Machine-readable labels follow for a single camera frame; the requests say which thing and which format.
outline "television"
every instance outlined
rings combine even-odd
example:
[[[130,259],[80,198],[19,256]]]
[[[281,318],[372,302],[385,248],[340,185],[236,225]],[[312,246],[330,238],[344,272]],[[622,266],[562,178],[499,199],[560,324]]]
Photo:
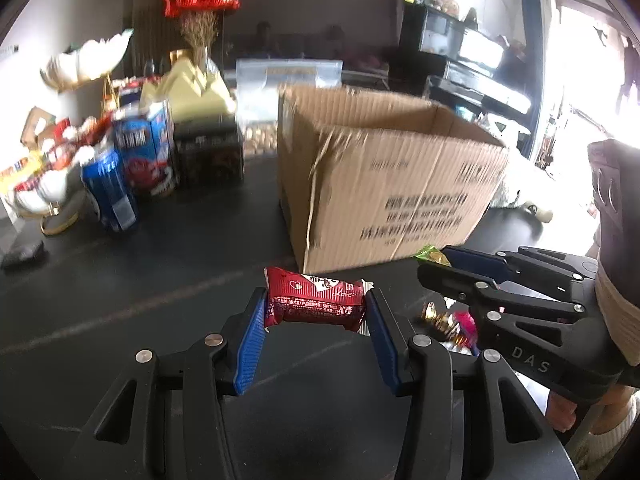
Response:
[[[404,0],[240,0],[224,17],[225,73],[238,59],[340,59],[343,70],[388,74]]]

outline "red packaged snack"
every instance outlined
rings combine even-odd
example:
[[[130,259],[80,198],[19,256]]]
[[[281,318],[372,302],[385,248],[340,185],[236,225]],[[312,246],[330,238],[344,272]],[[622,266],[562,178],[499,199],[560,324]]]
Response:
[[[264,326],[283,321],[342,325],[357,332],[365,313],[364,295],[372,283],[339,282],[297,274],[278,267],[264,269],[269,303]]]

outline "blue beverage can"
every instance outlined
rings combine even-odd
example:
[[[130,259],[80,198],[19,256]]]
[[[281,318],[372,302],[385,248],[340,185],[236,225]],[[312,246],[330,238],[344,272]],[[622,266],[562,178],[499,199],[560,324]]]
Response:
[[[85,164],[81,176],[102,225],[118,232],[136,223],[136,202],[124,178],[122,159],[114,148]]]

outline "metal screw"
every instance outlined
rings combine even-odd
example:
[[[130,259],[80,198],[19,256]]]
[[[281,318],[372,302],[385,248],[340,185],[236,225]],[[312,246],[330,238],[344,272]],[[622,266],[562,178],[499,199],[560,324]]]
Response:
[[[151,350],[141,350],[136,354],[136,361],[139,363],[148,363],[151,361],[151,358],[154,356],[154,353]]]
[[[484,357],[490,363],[497,363],[500,360],[500,352],[494,350],[493,348],[489,348],[482,352],[482,357]]]
[[[414,335],[412,341],[414,342],[414,345],[422,347],[429,346],[431,344],[431,338],[424,334]]]
[[[209,334],[204,338],[204,344],[207,346],[220,346],[223,341],[220,334]]]

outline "black table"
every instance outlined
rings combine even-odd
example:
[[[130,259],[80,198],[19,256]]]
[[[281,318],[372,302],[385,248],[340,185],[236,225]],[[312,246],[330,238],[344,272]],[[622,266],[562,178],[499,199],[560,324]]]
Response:
[[[42,480],[58,477],[82,425],[138,350],[188,348],[244,309],[264,266],[295,270],[275,161],[249,162],[246,172],[239,187],[145,205],[130,234],[79,222],[46,240],[41,267],[0,274],[0,423]],[[542,233],[527,212],[489,210],[466,246],[516,250]],[[40,237],[30,223],[17,243]],[[442,301],[421,288],[416,267],[407,259],[334,276],[372,281],[396,312],[412,314],[425,300]],[[180,399],[173,405],[178,419]],[[228,402],[226,420],[244,478],[380,480],[392,478],[408,409],[409,399],[383,384],[368,338],[290,323],[271,329],[255,383]]]

